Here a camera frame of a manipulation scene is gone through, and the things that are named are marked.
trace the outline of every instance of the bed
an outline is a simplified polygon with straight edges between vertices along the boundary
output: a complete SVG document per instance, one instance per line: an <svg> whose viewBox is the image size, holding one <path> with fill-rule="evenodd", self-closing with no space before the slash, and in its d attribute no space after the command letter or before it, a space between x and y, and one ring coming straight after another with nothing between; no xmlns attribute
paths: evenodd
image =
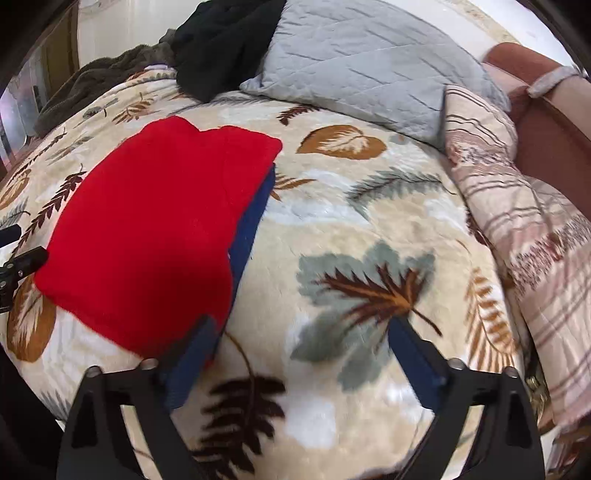
<svg viewBox="0 0 591 480"><path fill-rule="evenodd" d="M391 293L390 301L406 305L414 327L445 357L477 369L515 365L522 371L491 251L475 236L436 149L339 113L241 92L199 104L179 91L168 69L121 84L91 111L97 106L104 108L96 115L79 112L56 129L7 183L1 225L18 222L30 233L19 249L48 242L63 205L41 225L35 218L65 184L75 193L85 172L157 119L178 115L198 129L236 125L283 143L216 359L173 414L189 448L198 450L207 436L210 416L202 409L224 398L215 392L255 379L257 399L270 411L259 413L264 425L254 431L262 437L261 455L236 460L240 473L349 478L394 469L421 439L431 414L391 359L385 325L359 317L359 326L347 331L339 321L353 314L352 288L365 289L371 310L374 296L384 294L384 278L412 291L402 298ZM0 260L13 249L4 248ZM55 306L31 281L5 321L4 347L62 420L89 365L114 371L141 360ZM475 411L466 424L449 478L463 465L478 418ZM135 441L149 455L140 435Z"/></svg>

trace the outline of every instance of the brown fuzzy blanket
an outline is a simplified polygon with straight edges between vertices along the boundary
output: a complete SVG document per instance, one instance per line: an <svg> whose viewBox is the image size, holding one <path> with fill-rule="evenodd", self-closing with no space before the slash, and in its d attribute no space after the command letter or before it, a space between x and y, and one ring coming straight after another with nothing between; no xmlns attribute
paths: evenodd
<svg viewBox="0 0 591 480"><path fill-rule="evenodd" d="M40 138L45 137L103 93L154 64L173 64L173 52L167 42L161 41L151 47L138 45L114 59L105 57L91 61L51 97L35 123L35 131Z"/></svg>

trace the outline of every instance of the reddish-brown furniture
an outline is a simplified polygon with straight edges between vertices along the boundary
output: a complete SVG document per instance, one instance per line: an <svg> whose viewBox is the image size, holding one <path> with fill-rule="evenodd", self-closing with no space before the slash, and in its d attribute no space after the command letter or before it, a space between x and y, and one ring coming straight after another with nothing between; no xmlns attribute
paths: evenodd
<svg viewBox="0 0 591 480"><path fill-rule="evenodd" d="M517 167L559 189L591 219L591 83L573 76L532 99L527 87L560 64L513 43L497 45L484 61L511 99Z"/></svg>

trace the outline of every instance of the black fabric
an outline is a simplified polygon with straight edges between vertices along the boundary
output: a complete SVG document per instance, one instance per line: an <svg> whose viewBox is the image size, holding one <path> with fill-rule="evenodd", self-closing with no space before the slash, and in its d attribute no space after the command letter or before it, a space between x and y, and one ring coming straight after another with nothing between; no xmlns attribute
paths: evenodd
<svg viewBox="0 0 591 480"><path fill-rule="evenodd" d="M210 0L172 40L177 83L197 100L236 90L256 75L285 0Z"/></svg>
<svg viewBox="0 0 591 480"><path fill-rule="evenodd" d="M62 435L0 346L0 478L55 480Z"/></svg>
<svg viewBox="0 0 591 480"><path fill-rule="evenodd" d="M171 64L173 53L165 41L149 47L138 45L118 57L96 59L84 65L51 97L35 123L40 138L89 106L103 93L149 65Z"/></svg>

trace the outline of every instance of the leaf pattern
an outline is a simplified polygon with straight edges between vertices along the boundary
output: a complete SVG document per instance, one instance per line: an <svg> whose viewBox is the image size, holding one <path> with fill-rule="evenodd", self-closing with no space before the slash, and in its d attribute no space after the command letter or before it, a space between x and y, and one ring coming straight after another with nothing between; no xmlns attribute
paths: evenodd
<svg viewBox="0 0 591 480"><path fill-rule="evenodd" d="M254 455L262 455L259 434L273 439L275 429L269 420L285 418L281 406L271 399L285 393L285 385L277 378L255 375L241 345L228 332L225 335L245 361L248 377L223 382L211 390L211 395L221 398L203 409L213 418L204 427L200 447L191 453L210 478L238 480L232 466L255 473L245 447Z"/></svg>
<svg viewBox="0 0 591 480"><path fill-rule="evenodd" d="M413 192L426 193L437 190L447 191L438 175L411 173L390 167L390 170L377 171L375 175L370 175L368 179L357 183L347 193L347 202L367 219L367 205L373 200L392 200L394 197L403 197Z"/></svg>
<svg viewBox="0 0 591 480"><path fill-rule="evenodd" d="M474 268L465 295L468 363L478 370L501 372L507 366L514 366L516 346L509 322L491 293L490 281L480 268Z"/></svg>
<svg viewBox="0 0 591 480"><path fill-rule="evenodd" d="M146 71L146 70L140 70L139 72L135 72L135 73L133 73L133 74L129 75L129 76L128 76L128 77L125 79L125 81L126 81L126 82L128 82L128 81L130 81L130 80L135 80L136 78L139 78L139 77L141 77L141 76L142 76L144 73L147 73L147 71Z"/></svg>
<svg viewBox="0 0 591 480"><path fill-rule="evenodd" d="M148 73L151 72L152 70L144 70L142 72L143 73ZM128 85L127 88L129 87L135 87L137 85L141 85L143 83L148 83L148 82L156 82L157 80L174 80L177 77L177 72L174 69L170 69L167 70L165 72L158 72L156 74L151 74L149 76L142 76L142 78L137 78L134 79L134 82L131 85Z"/></svg>
<svg viewBox="0 0 591 480"><path fill-rule="evenodd" d="M352 274L351 279L347 278L338 269L335 269L334 275L325 273L324 278L317 282L325 290L336 290L345 297L362 300L343 315L343 320L352 320L348 328L354 328L371 319L375 319L376 323L380 324L392 317L402 317L414 312L441 336L441 330L437 325L415 309L426 278L419 280L419 273L409 268L404 276L400 275L399 286L388 271L387 263L376 265L375 268L383 286L367 275L363 280L355 273Z"/></svg>
<svg viewBox="0 0 591 480"><path fill-rule="evenodd" d="M10 210L10 212L8 212L2 218L2 220L0 220L0 229L9 227L17 223L20 220L23 213L30 215L30 213L26 210L28 201L29 199L27 198L22 203L19 203L16 207Z"/></svg>
<svg viewBox="0 0 591 480"><path fill-rule="evenodd" d="M468 227L470 234L472 234L479 244L489 248L492 246L488 241L488 238L484 236L484 233L482 233L478 227L478 224L476 223L476 220L474 220L474 216L469 209L466 209L466 226Z"/></svg>
<svg viewBox="0 0 591 480"><path fill-rule="evenodd" d="M76 187L80 182L82 182L82 177L86 174L85 171L80 171L79 173L74 173L72 175L68 175L64 180L64 183L61 184L60 189L57 193L51 198L49 202L47 202L41 208L41 211L37 214L37 216L31 221L31 224L25 230L25 233L22 235L21 239L18 241L17 247L13 250L12 256L18 252L18 250L25 244L25 242L29 239L29 237L35 233L35 230L41 228L43 223L46 219L51 218L51 214L55 211L59 211L61 208L62 202L65 202L70 193L76 190Z"/></svg>
<svg viewBox="0 0 591 480"><path fill-rule="evenodd" d="M76 140L74 140L73 143L71 143L68 147L66 148L62 148L60 150L58 150L57 152L55 152L51 157L49 157L46 162L47 165L53 165L56 161L61 160L62 158L64 158L66 155L72 153L75 149L77 149L78 147L80 147L81 145L84 145L86 142L88 142L89 140L92 140L93 137L89 137L87 135L83 136L83 137L78 137Z"/></svg>
<svg viewBox="0 0 591 480"><path fill-rule="evenodd" d="M189 99L195 100L187 92L183 92L182 90L178 90L176 92L172 92L171 96L167 100L177 100L179 98L189 98Z"/></svg>
<svg viewBox="0 0 591 480"><path fill-rule="evenodd" d="M27 277L18 287L8 314L7 347L24 362L36 362L49 343L56 322L56 306Z"/></svg>
<svg viewBox="0 0 591 480"><path fill-rule="evenodd" d="M66 127L64 127L64 131L63 133L56 135L54 138L51 139L51 142L49 142L49 145L46 146L45 148L43 148L37 155L35 155L31 160L29 160L26 165L24 165L23 167L21 167L21 169L16 173L16 175L12 178L16 178L17 175L19 175L19 173L21 173L23 170L25 170L26 168L28 168L30 165L33 164L33 162L38 159L41 155L43 155L47 150L49 150L51 147L53 147L56 143L58 143L62 138L64 138L66 136L67 132L66 132Z"/></svg>
<svg viewBox="0 0 591 480"><path fill-rule="evenodd" d="M117 102L119 102L119 99L117 97L115 97L110 102L106 103L104 106L102 106L102 105L96 105L96 106L90 107L88 110L86 110L82 114L82 122L80 122L78 125L76 125L76 128L79 127L79 126L81 126L89 118L94 117L99 112L104 112L105 113L105 118L106 118L107 117L107 107L108 106L112 106L112 105L116 104Z"/></svg>
<svg viewBox="0 0 591 480"><path fill-rule="evenodd" d="M320 112L320 108L314 105L296 105L281 112L277 119L285 126L289 125L290 120L294 117L308 112Z"/></svg>
<svg viewBox="0 0 591 480"><path fill-rule="evenodd" d="M222 93L215 97L208 103L201 103L192 98L197 103L191 103L191 105L186 105L178 110L174 110L168 113L166 116L178 115L180 113L186 112L188 110L192 110L193 108L206 108L211 106L238 106L238 105L254 105L256 103L268 103L271 100L268 98L263 97L255 97L251 95L247 95L245 93L235 94L235 93Z"/></svg>
<svg viewBox="0 0 591 480"><path fill-rule="evenodd" d="M322 153L331 157L368 160L381 155L386 144L379 138L366 137L352 125L331 125L309 133L296 153Z"/></svg>
<svg viewBox="0 0 591 480"><path fill-rule="evenodd" d="M68 419L72 404L63 399L57 391L52 394L41 392L40 400L57 420L66 421Z"/></svg>
<svg viewBox="0 0 591 480"><path fill-rule="evenodd" d="M118 113L113 117L113 122L115 124L120 124L122 122L131 122L132 120L139 120L139 117L149 115L151 113L159 112L150 111L150 105L154 103L154 98L146 98L140 92L139 94L139 101L132 103L128 107L125 108L122 112Z"/></svg>
<svg viewBox="0 0 591 480"><path fill-rule="evenodd" d="M280 202L281 197L279 196L279 194L277 192L279 192L280 190L295 189L301 185L305 185L306 183L310 183L311 181L314 181L314 179L294 179L292 177L287 177L285 175L277 174L275 176L275 186L273 187L273 190L271 191L271 196L275 200L278 200Z"/></svg>
<svg viewBox="0 0 591 480"><path fill-rule="evenodd" d="M391 359L384 340L392 316L413 312L441 334L417 309L433 265L432 254L401 262L398 253L384 242L368 249L363 260L334 254L301 257L297 275L300 294L309 297L313 305L328 309L302 329L291 358L316 363L345 357L337 377L344 391L355 391L376 380Z"/></svg>
<svg viewBox="0 0 591 480"><path fill-rule="evenodd" d="M30 169L25 170L17 181L6 187L4 192L2 192L2 196L0 196L0 210L6 208L18 198L29 184L30 173Z"/></svg>

